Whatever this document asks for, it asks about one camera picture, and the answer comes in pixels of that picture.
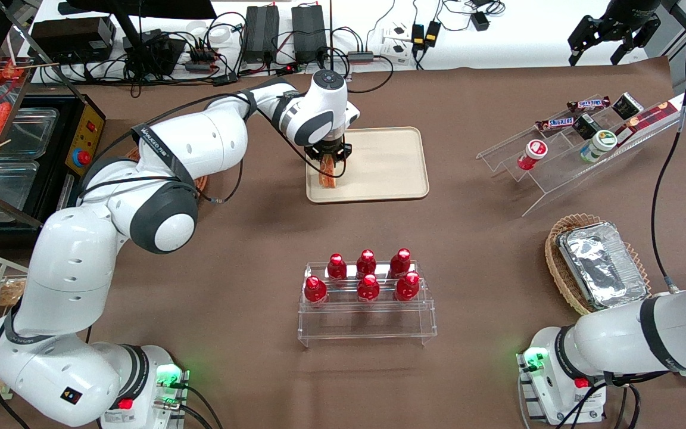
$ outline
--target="green led light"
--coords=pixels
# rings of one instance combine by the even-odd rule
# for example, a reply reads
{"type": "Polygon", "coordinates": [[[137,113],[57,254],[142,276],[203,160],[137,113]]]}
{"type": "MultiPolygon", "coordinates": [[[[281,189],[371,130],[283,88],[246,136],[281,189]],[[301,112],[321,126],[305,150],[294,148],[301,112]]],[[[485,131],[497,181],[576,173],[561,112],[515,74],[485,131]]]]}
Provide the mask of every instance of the green led light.
{"type": "Polygon", "coordinates": [[[531,347],[523,353],[523,358],[529,366],[533,365],[539,369],[544,368],[544,358],[547,357],[547,349],[542,347],[531,347]]]}
{"type": "Polygon", "coordinates": [[[164,386],[170,386],[171,383],[179,382],[182,377],[182,370],[173,363],[161,365],[156,371],[156,380],[164,386]]]}

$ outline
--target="aluminum foil container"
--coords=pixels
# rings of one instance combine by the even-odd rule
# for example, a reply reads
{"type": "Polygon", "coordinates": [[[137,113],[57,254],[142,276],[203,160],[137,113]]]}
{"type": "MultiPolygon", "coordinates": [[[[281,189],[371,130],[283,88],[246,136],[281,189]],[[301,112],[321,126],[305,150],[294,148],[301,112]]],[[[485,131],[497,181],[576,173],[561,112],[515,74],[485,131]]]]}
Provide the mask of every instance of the aluminum foil container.
{"type": "Polygon", "coordinates": [[[610,222],[600,222],[557,236],[586,300],[595,309],[609,309],[650,296],[634,260],[610,222]]]}

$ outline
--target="clear acrylic shelf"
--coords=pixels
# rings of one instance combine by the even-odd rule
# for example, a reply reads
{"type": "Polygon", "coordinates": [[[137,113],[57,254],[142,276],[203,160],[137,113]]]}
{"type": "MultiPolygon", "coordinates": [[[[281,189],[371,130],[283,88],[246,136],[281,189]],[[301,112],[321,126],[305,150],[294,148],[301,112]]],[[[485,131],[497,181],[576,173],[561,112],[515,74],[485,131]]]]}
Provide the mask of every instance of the clear acrylic shelf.
{"type": "Polygon", "coordinates": [[[327,263],[309,263],[305,267],[298,305],[298,340],[306,347],[310,340],[346,338],[419,338],[422,344],[438,333],[433,297],[416,261],[411,269],[420,275],[420,291],[411,301],[395,301],[396,279],[388,277],[389,261],[378,261],[375,276],[381,293],[374,302],[359,302],[356,263],[346,262],[348,279],[327,277],[327,263]],[[327,285],[329,301],[312,303],[303,295],[305,279],[316,275],[327,285]]]}
{"type": "MultiPolygon", "coordinates": [[[[593,95],[587,100],[599,100],[601,95],[593,95]]],[[[601,111],[585,112],[600,125],[602,130],[611,130],[615,132],[621,125],[626,123],[612,108],[602,109],[601,111]]],[[[574,116],[579,117],[582,113],[572,113],[570,111],[561,111],[547,118],[558,119],[558,117],[574,116]]],[[[525,178],[530,178],[536,185],[536,188],[541,192],[541,197],[528,207],[523,216],[528,215],[534,209],[538,209],[557,198],[574,190],[586,179],[602,173],[611,166],[617,164],[620,160],[628,160],[639,152],[642,144],[646,139],[650,139],[658,133],[666,130],[669,127],[677,124],[678,121],[670,120],[668,124],[661,128],[654,130],[640,138],[632,138],[626,141],[620,148],[613,149],[611,152],[602,155],[596,163],[587,163],[582,160],[579,155],[587,141],[585,141],[579,133],[572,127],[565,130],[542,132],[531,127],[528,130],[515,134],[509,139],[484,150],[476,157],[477,160],[484,160],[488,168],[496,173],[505,169],[507,173],[512,176],[516,182],[520,182],[525,178]],[[540,139],[547,143],[547,156],[536,163],[535,168],[529,171],[524,171],[517,166],[517,158],[523,154],[526,144],[532,139],[540,139]]]]}

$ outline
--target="white table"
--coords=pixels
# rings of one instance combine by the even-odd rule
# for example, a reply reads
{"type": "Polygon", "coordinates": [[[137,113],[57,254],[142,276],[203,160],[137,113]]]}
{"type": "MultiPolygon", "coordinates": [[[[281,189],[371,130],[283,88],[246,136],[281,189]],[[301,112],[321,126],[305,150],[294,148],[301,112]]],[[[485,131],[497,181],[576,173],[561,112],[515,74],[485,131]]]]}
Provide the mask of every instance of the white table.
{"type": "MultiPolygon", "coordinates": [[[[427,28],[428,22],[433,19],[436,6],[440,0],[417,0],[417,22],[427,28]]],[[[57,12],[59,0],[43,0],[41,8],[36,14],[35,21],[50,19],[76,18],[90,16],[104,16],[97,12],[73,14],[62,16],[57,12]]],[[[304,2],[278,2],[280,9],[280,33],[292,30],[291,8],[304,2]]],[[[549,67],[568,66],[570,49],[568,36],[585,14],[599,17],[604,12],[609,0],[589,0],[588,2],[574,2],[573,0],[507,0],[507,10],[502,16],[490,17],[490,27],[486,32],[477,32],[473,25],[469,25],[461,32],[447,32],[442,29],[439,33],[436,47],[431,48],[422,60],[422,66],[426,69],[445,70],[457,67],[471,67],[477,69],[514,68],[514,67],[549,67]]],[[[329,9],[332,3],[333,22],[332,27],[348,26],[356,30],[365,39],[367,32],[372,28],[376,19],[382,16],[391,5],[391,0],[321,0],[324,10],[325,23],[330,27],[329,9]]],[[[218,14],[226,11],[239,11],[245,13],[245,8],[250,5],[263,6],[268,2],[213,2],[213,8],[218,14]]],[[[448,2],[447,6],[455,11],[469,10],[460,2],[448,2]]],[[[468,24],[468,17],[460,14],[452,14],[444,8],[439,15],[444,25],[449,28],[463,28],[468,24]]],[[[409,0],[396,0],[395,7],[378,25],[378,30],[371,33],[369,48],[375,54],[381,49],[382,28],[391,26],[393,23],[411,25],[414,20],[414,8],[409,0]]],[[[123,31],[113,18],[117,26],[115,46],[111,58],[117,58],[123,54],[122,38],[123,31]]],[[[240,24],[239,16],[229,14],[219,22],[240,24]]],[[[143,18],[142,30],[160,28],[166,32],[185,30],[190,21],[172,20],[160,18],[143,18]]],[[[356,44],[353,36],[345,32],[335,32],[335,47],[343,51],[353,51],[356,44]]],[[[292,53],[292,38],[285,45],[283,51],[292,53]]],[[[595,46],[583,54],[579,61],[580,66],[606,65],[610,63],[619,42],[606,42],[595,46]]],[[[219,51],[228,59],[231,66],[235,65],[239,53],[239,36],[234,33],[229,41],[220,46],[219,51]]],[[[27,45],[20,52],[27,55],[27,45]]],[[[622,63],[633,63],[645,60],[647,55],[644,49],[635,49],[624,57],[622,63]]],[[[278,62],[288,63],[292,58],[283,54],[277,57],[278,62]]],[[[107,76],[120,77],[123,65],[114,63],[110,65],[107,76]]],[[[74,66],[76,71],[82,71],[82,66],[74,66]]],[[[93,71],[93,75],[102,76],[107,65],[102,65],[93,71]]],[[[389,65],[383,61],[365,65],[352,66],[354,72],[389,70],[389,65]]],[[[409,66],[397,65],[397,70],[414,70],[414,64],[409,66]]],[[[310,66],[307,73],[316,71],[316,66],[310,66]]],[[[81,80],[82,77],[63,66],[63,73],[72,79],[81,80]]],[[[202,75],[188,73],[183,66],[177,66],[172,73],[177,79],[202,77],[202,75]]],[[[40,82],[39,73],[36,73],[35,82],[40,82]]]]}

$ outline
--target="red emergency stop button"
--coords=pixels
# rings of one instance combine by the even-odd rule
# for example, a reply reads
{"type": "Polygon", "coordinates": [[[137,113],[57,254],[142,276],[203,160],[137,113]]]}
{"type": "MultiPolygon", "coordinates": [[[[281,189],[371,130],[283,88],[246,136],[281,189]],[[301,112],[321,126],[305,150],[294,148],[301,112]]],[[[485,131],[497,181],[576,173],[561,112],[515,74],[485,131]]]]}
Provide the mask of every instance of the red emergency stop button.
{"type": "Polygon", "coordinates": [[[73,163],[78,167],[85,167],[92,162],[92,155],[83,149],[76,149],[73,151],[73,163]]]}
{"type": "Polygon", "coordinates": [[[134,405],[134,400],[129,399],[128,397],[124,397],[120,401],[118,401],[118,408],[122,410],[131,410],[131,407],[134,405]]]}
{"type": "Polygon", "coordinates": [[[573,383],[576,385],[576,388],[589,387],[589,380],[586,380],[584,377],[575,378],[573,383]]]}

